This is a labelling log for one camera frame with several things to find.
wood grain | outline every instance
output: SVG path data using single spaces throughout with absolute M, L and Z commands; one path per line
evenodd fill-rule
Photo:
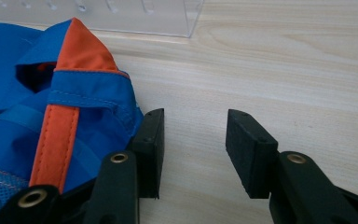
M 272 223 L 226 153 L 229 108 L 358 194 L 358 1 L 206 0 L 191 38 L 95 34 L 143 111 L 165 108 L 160 200 L 141 200 L 142 223 Z

blue fabric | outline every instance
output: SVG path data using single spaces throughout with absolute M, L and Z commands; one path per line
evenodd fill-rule
M 125 149 L 142 122 L 127 77 L 53 71 L 70 24 L 37 31 L 0 23 L 0 206 L 27 186 L 47 104 L 80 107 L 64 192 L 95 177 L 103 157 Z M 40 70 L 41 63 L 49 64 Z

transparent plastic box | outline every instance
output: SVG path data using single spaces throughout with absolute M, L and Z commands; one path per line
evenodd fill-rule
M 0 0 L 0 21 L 52 25 L 77 17 L 90 29 L 190 37 L 203 0 Z

metal screw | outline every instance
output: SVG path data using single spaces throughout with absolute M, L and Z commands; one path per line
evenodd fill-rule
M 21 208 L 33 207 L 46 199 L 48 193 L 44 189 L 34 189 L 19 199 L 18 206 Z
M 129 156 L 127 156 L 127 154 L 118 153 L 118 154 L 113 155 L 110 158 L 110 161 L 114 162 L 114 163 L 122 163 L 122 162 L 126 161 L 128 158 L 129 158 Z
M 298 163 L 298 164 L 302 164 L 307 161 L 304 157 L 302 157 L 298 154 L 289 154 L 289 155 L 287 155 L 287 159 L 289 161 L 292 161 L 292 162 Z

orange fabric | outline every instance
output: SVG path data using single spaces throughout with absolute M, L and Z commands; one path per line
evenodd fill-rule
M 98 71 L 120 73 L 109 49 L 86 28 L 73 18 L 62 43 L 55 71 Z
M 63 191 L 75 143 L 78 116 L 77 107 L 47 106 L 30 186 L 49 184 Z

